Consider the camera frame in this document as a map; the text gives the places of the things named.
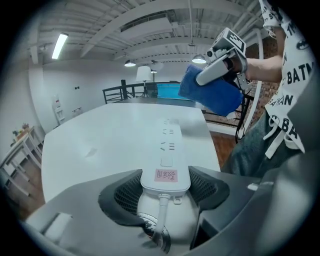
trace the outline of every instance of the white pillar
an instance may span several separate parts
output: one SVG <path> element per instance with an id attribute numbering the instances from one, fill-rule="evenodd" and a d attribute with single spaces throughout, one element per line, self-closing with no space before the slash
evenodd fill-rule
<path id="1" fill-rule="evenodd" d="M 34 64 L 29 58 L 29 86 L 33 105 L 39 122 L 47 134 L 58 126 L 52 100 L 44 85 L 43 56 L 39 54 L 38 63 Z"/>

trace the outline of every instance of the white shirt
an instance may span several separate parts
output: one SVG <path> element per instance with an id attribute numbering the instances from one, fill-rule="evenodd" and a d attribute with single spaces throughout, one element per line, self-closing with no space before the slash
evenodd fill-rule
<path id="1" fill-rule="evenodd" d="M 298 97 L 308 84 L 316 59 L 303 35 L 291 19 L 281 9 L 273 8 L 267 0 L 259 0 L 259 2 L 264 19 L 263 27 L 269 32 L 269 35 L 276 38 L 274 28 L 283 28 L 286 34 L 282 58 L 282 80 L 278 91 L 265 105 L 265 109 L 275 122 L 274 125 L 278 125 L 282 129 L 283 138 L 282 140 L 279 138 L 278 142 L 281 143 L 284 139 L 287 147 L 299 148 L 302 152 L 305 152 L 301 139 L 287 113 L 297 102 Z"/>

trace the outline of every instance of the pink label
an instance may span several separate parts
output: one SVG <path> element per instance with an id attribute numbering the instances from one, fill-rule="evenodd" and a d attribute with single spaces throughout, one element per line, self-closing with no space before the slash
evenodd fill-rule
<path id="1" fill-rule="evenodd" d="M 178 182 L 178 170 L 155 169 L 155 182 Z"/>

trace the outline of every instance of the power cord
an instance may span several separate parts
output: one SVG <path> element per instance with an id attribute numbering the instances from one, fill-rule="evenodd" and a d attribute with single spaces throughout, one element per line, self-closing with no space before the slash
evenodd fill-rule
<path id="1" fill-rule="evenodd" d="M 159 214 L 158 220 L 153 232 L 152 241 L 156 243 L 158 247 L 162 247 L 162 231 L 165 227 L 168 203 L 171 195 L 169 194 L 159 194 Z"/>

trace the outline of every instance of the ceiling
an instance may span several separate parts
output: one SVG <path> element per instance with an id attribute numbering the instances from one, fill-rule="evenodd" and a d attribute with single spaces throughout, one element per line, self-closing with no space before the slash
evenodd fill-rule
<path id="1" fill-rule="evenodd" d="M 67 33 L 61 59 L 189 62 L 196 54 L 206 54 L 225 27 L 242 38 L 252 28 L 262 29 L 258 0 L 190 3 L 192 37 L 189 0 L 57 0 L 25 28 L 14 60 L 31 56 L 37 62 L 39 53 L 50 59 L 59 34 Z M 151 31 L 144 34 L 145 28 Z M 191 41 L 195 46 L 188 46 Z"/>

